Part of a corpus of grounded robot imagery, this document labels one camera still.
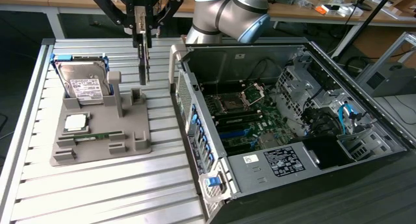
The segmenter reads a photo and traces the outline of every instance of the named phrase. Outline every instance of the warning label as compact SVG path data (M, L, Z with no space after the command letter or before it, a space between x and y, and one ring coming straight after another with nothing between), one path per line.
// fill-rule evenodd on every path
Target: warning label
M98 79L72 79L70 85L80 101L102 99Z
M277 177L305 170L292 147L268 151L264 156Z

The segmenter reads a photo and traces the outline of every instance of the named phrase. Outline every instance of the black pole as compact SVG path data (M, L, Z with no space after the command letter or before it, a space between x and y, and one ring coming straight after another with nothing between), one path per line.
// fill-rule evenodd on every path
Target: black pole
M377 5L376 9L372 11L370 15L368 16L368 18L366 18L365 22L362 23L360 29L357 30L356 34L353 35L353 37L350 38L349 42L346 43L344 49L340 51L338 55L333 58L334 61L340 61L340 58L342 57L344 53L346 52L349 46L353 44L353 42L358 38L361 32L364 31L365 27L370 23L372 19L374 18L376 14L378 13L378 11L381 10L384 4L388 1L389 0L381 0L380 4Z

